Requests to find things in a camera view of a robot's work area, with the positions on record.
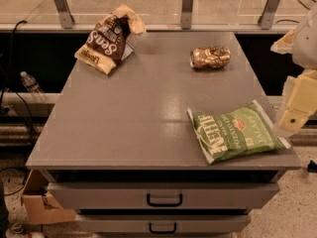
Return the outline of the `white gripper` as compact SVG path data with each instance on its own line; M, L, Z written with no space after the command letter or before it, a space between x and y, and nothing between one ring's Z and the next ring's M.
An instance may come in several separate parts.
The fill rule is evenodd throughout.
M317 70L305 69L297 77L289 76L286 79L273 131L279 137L290 137L296 134L316 111Z

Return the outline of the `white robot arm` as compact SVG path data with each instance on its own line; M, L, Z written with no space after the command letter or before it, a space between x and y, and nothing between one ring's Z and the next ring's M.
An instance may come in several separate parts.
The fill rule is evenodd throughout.
M273 125L276 135L291 137L317 111L317 5L270 49L282 55L291 54L292 61L304 68L297 77L286 79Z

